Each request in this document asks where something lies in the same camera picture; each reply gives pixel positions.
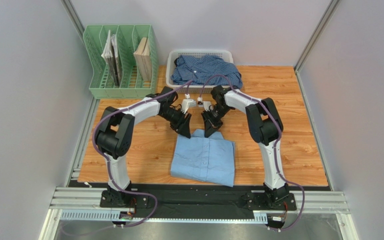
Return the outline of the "light blue long sleeve shirt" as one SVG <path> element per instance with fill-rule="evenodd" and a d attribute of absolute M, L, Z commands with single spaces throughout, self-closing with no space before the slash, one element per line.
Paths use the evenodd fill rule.
<path fill-rule="evenodd" d="M 171 162 L 170 175 L 175 178 L 234 186 L 235 142 L 217 131 L 205 137 L 196 129 L 190 138 L 178 135 Z"/>

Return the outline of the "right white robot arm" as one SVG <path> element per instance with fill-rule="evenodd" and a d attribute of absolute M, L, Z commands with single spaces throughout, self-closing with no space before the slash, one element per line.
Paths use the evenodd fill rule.
<path fill-rule="evenodd" d="M 249 210 L 297 210 L 294 195 L 285 180 L 282 169 L 280 140 L 283 123 L 271 98 L 256 99 L 230 87 L 221 85 L 211 90 L 215 105 L 202 112 L 204 136 L 216 133 L 223 125 L 222 118 L 230 110 L 246 115 L 251 138 L 261 151 L 264 165 L 264 183 L 257 192 L 242 196 Z"/>

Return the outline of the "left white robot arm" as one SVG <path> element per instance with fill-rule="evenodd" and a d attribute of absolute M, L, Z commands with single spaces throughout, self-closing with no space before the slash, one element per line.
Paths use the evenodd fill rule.
<path fill-rule="evenodd" d="M 105 158 L 109 177 L 107 189 L 101 194 L 102 208 L 127 208 L 137 198 L 132 192 L 126 158 L 135 125 L 160 116 L 169 122 L 170 128 L 178 135 L 191 138 L 192 115 L 173 105 L 177 98 L 176 91 L 164 87 L 162 92 L 148 94 L 133 105 L 124 108 L 109 106 L 104 110 L 92 135 L 93 145 Z"/>

